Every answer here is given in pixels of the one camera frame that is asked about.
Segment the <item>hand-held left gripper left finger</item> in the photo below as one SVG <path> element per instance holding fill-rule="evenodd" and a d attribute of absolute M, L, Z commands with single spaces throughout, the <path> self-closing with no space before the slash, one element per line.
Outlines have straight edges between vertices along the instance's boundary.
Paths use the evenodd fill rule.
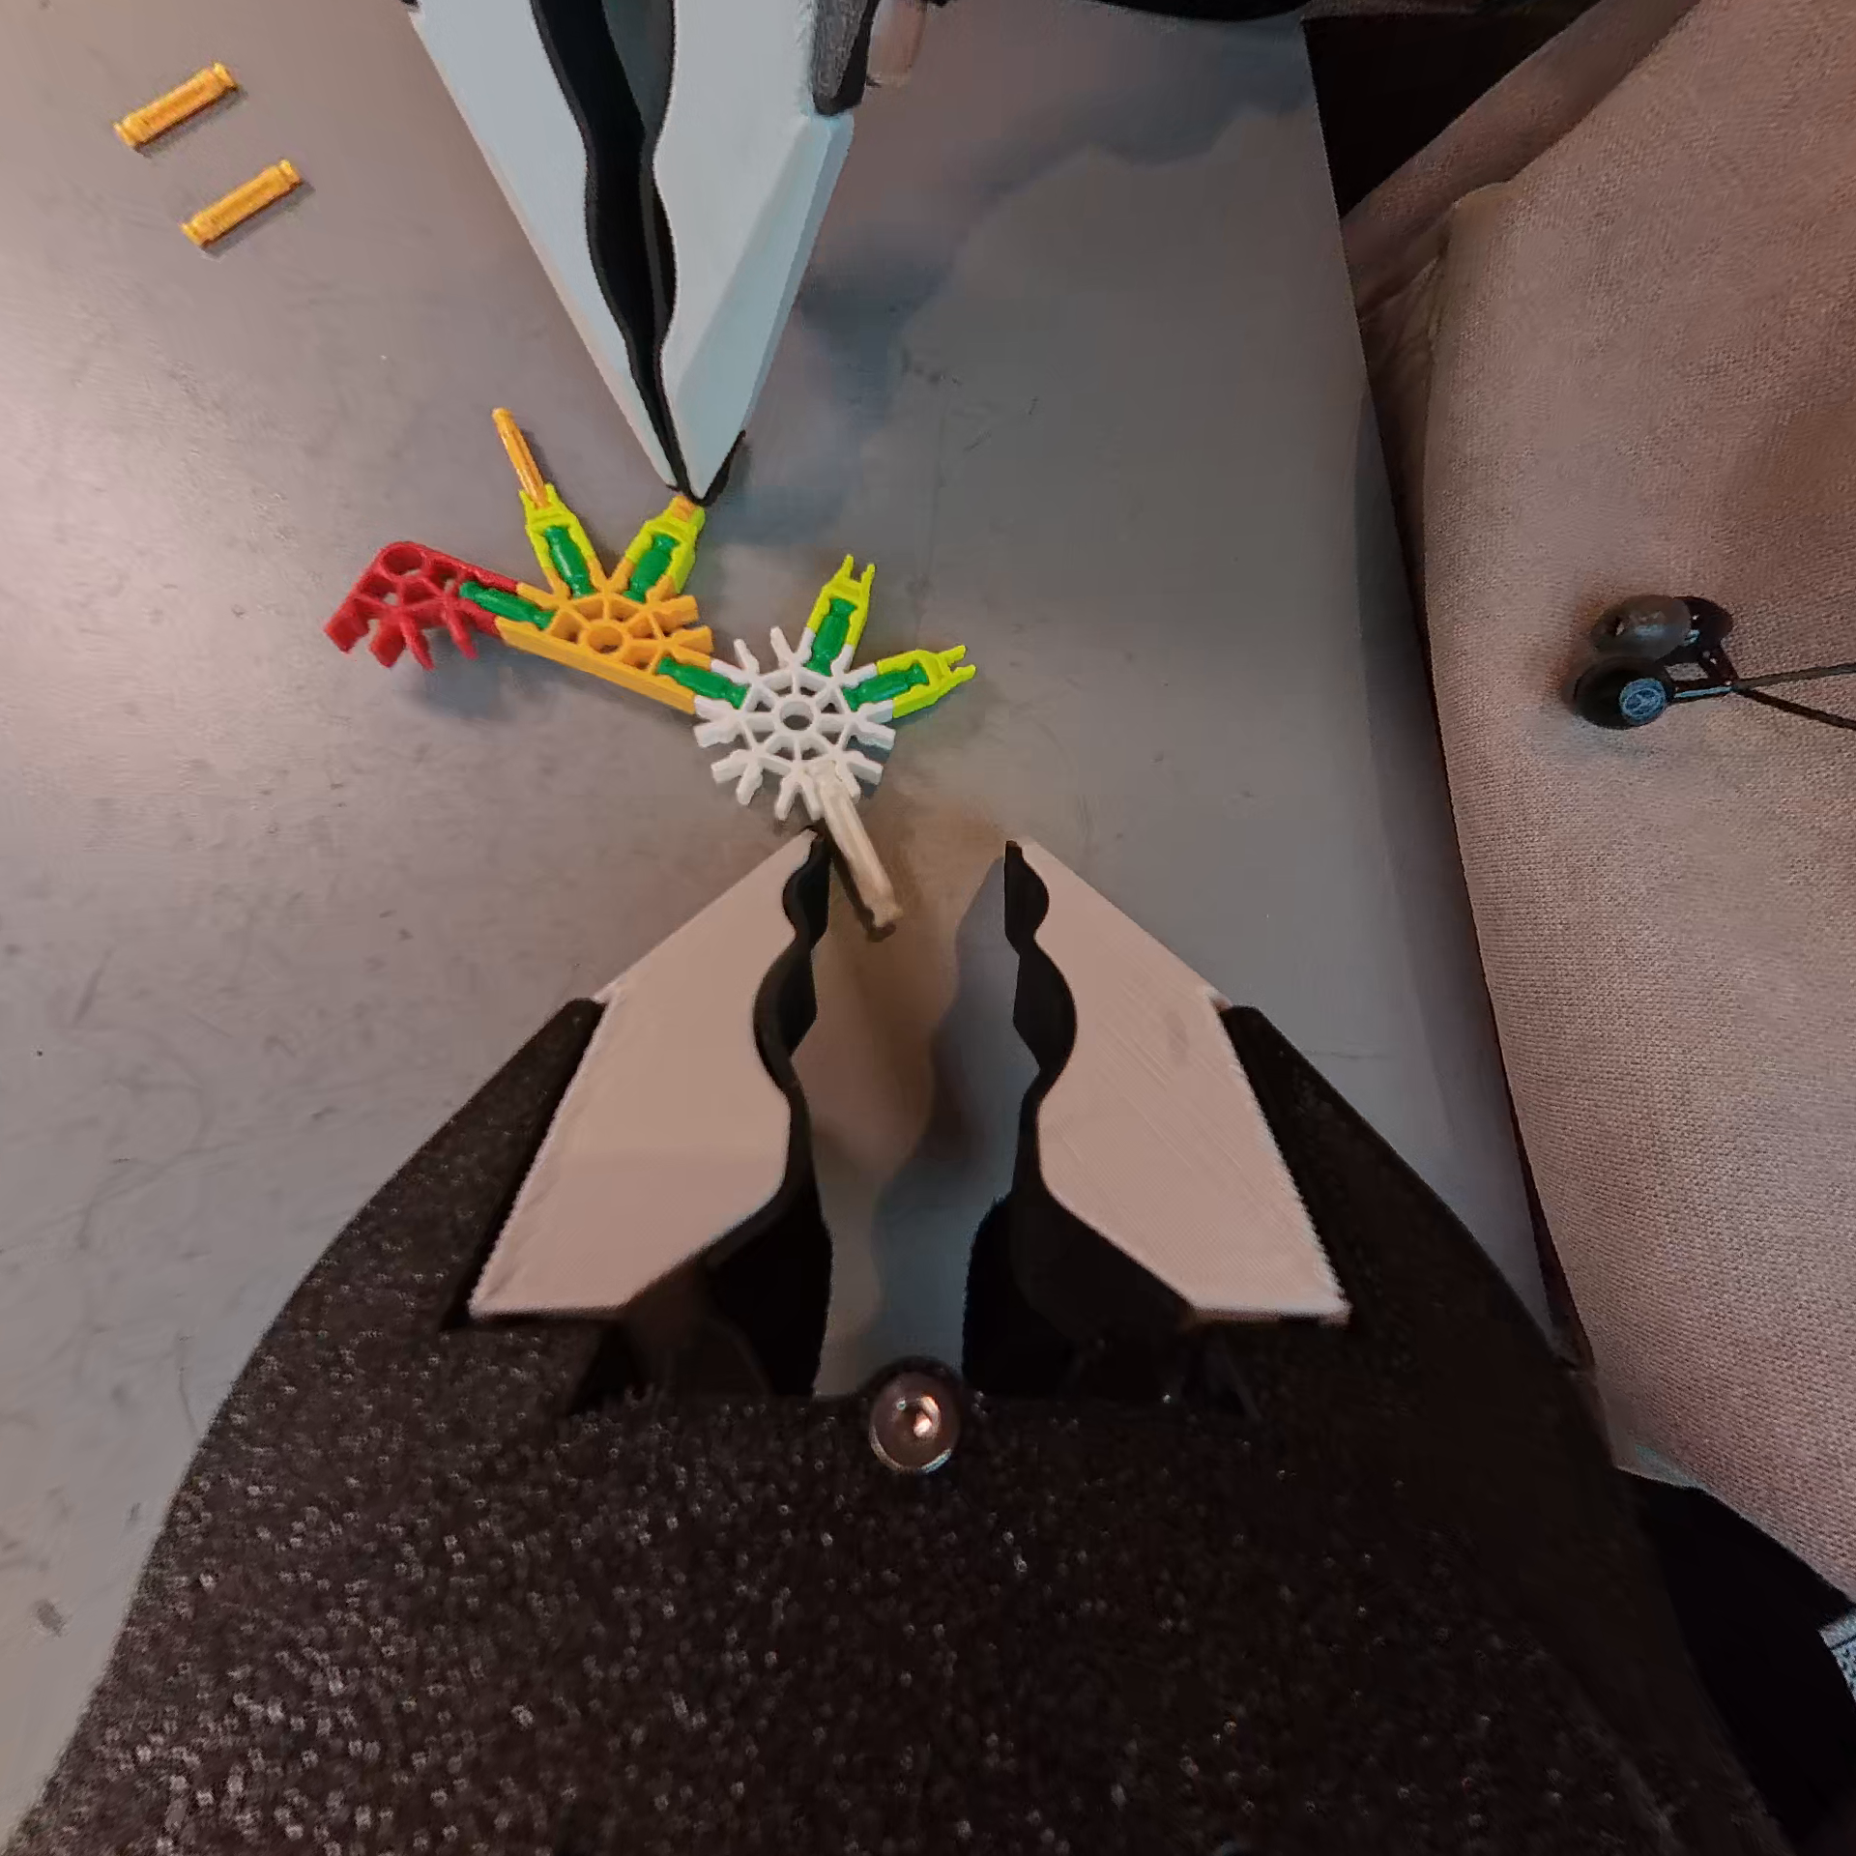
<path fill-rule="evenodd" d="M 615 1315 L 758 1234 L 809 1179 L 832 852 L 805 831 L 596 997 L 596 1025 L 470 1294 L 474 1320 Z"/>

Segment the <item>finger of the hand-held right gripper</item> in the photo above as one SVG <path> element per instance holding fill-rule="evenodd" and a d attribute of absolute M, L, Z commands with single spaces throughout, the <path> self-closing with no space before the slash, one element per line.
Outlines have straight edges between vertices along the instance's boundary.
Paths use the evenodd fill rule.
<path fill-rule="evenodd" d="M 683 489 L 639 316 L 615 313 L 599 277 L 593 164 L 534 3 L 411 3 L 408 19 L 647 461 Z"/>
<path fill-rule="evenodd" d="M 640 144 L 615 269 L 662 442 L 706 501 L 751 422 L 851 148 L 813 105 L 814 3 L 608 3 Z"/>

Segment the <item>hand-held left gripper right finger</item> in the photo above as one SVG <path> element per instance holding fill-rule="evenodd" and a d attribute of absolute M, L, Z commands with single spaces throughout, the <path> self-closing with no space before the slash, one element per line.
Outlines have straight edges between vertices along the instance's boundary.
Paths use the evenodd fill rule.
<path fill-rule="evenodd" d="M 1006 853 L 1032 1058 L 1013 1210 L 1057 1328 L 1343 1327 L 1349 1298 L 1240 1063 L 1233 1002 L 1054 853 Z"/>

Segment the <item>white plastic rod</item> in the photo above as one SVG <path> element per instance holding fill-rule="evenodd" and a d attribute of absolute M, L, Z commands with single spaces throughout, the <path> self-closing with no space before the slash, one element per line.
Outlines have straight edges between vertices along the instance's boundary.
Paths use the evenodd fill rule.
<path fill-rule="evenodd" d="M 869 842 L 853 793 L 849 793 L 840 783 L 825 780 L 817 788 L 817 815 L 835 846 L 849 895 L 869 939 L 890 939 L 904 920 L 904 907 L 898 900 L 890 870 Z"/>

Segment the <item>white snowflake connector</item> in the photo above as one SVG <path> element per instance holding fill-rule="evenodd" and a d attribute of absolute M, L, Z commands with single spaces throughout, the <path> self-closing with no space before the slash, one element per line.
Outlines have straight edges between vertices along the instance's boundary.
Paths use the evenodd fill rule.
<path fill-rule="evenodd" d="M 802 811 L 820 823 L 825 799 L 858 804 L 878 791 L 894 746 L 892 700 L 872 693 L 878 667 L 853 663 L 851 649 L 828 670 L 778 631 L 771 649 L 759 663 L 737 643 L 716 692 L 693 701 L 693 744 L 737 806 L 771 795 L 776 822 Z"/>

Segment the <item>orange half-circle connector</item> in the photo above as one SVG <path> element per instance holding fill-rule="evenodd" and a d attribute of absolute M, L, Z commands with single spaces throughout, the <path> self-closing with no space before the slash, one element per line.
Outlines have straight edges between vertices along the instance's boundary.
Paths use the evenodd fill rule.
<path fill-rule="evenodd" d="M 538 587 L 520 595 L 549 608 L 553 625 L 497 625 L 497 638 L 526 654 L 593 677 L 679 715 L 695 714 L 695 696 L 655 674 L 662 659 L 706 663 L 716 659 L 712 631 L 695 599 L 633 602 L 610 590 L 590 596 L 561 596 Z"/>

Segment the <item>black earbuds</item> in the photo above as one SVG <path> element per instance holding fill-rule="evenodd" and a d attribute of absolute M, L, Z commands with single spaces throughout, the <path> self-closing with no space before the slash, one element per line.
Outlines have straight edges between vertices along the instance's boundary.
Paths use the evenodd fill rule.
<path fill-rule="evenodd" d="M 1570 685 L 1585 725 L 1632 732 L 1677 708 L 1737 700 L 1799 722 L 1850 732 L 1854 719 L 1786 700 L 1778 688 L 1854 681 L 1854 663 L 1817 663 L 1742 677 L 1730 654 L 1734 617 L 1699 595 L 1634 595 L 1604 608 L 1589 631 L 1589 663 Z"/>

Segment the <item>dark cloth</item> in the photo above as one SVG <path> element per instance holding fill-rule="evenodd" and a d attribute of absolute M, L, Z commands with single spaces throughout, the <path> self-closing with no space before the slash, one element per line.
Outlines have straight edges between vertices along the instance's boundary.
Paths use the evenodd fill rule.
<path fill-rule="evenodd" d="M 1626 1480 L 1730 1743 L 1799 1853 L 1854 1850 L 1854 1602 L 1715 1498 Z"/>

